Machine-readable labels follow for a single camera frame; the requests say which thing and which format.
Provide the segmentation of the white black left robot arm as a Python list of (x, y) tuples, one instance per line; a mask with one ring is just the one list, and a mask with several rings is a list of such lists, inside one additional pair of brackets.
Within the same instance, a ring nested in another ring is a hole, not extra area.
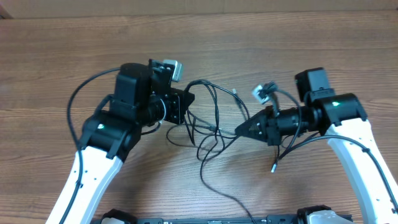
[(75, 159), (47, 223), (89, 223), (129, 152), (145, 135), (143, 127), (162, 121), (182, 124), (195, 99), (187, 90), (171, 86), (183, 75), (183, 64), (176, 60), (125, 63), (114, 71), (114, 93), (106, 95), (83, 123), (81, 136), (67, 109)]

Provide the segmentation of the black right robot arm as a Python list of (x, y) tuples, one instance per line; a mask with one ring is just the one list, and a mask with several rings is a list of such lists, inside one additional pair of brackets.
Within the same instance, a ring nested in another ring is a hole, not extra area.
[(299, 100), (295, 107), (280, 110), (274, 82), (256, 86), (252, 95), (262, 104), (272, 104), (240, 124), (237, 136), (280, 146), (284, 136), (318, 132), (298, 144), (291, 142), (278, 155), (277, 167), (288, 153), (308, 143), (326, 139), (337, 155), (358, 199), (365, 223), (397, 223), (397, 183), (375, 142), (371, 123), (358, 97), (337, 95), (326, 71), (304, 70), (295, 76)]

